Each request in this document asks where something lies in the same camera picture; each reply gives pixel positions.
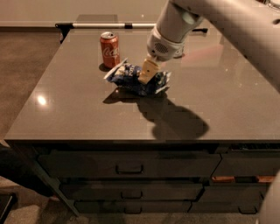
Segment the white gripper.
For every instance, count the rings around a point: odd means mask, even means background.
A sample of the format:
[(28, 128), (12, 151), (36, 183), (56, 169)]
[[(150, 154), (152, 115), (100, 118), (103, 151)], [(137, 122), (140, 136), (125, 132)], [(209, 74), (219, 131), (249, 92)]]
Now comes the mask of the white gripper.
[(182, 54), (186, 35), (177, 26), (160, 29), (156, 25), (151, 30), (147, 40), (147, 52), (151, 57), (143, 61), (142, 70), (138, 80), (142, 84), (147, 84), (159, 71), (158, 61), (167, 61)]

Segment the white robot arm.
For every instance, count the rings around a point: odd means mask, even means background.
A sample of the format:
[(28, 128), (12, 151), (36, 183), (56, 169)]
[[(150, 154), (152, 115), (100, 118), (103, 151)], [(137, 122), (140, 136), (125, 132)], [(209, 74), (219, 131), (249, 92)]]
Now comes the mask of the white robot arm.
[(204, 19), (280, 91), (280, 11), (256, 0), (167, 0), (148, 38), (139, 81), (148, 83)]

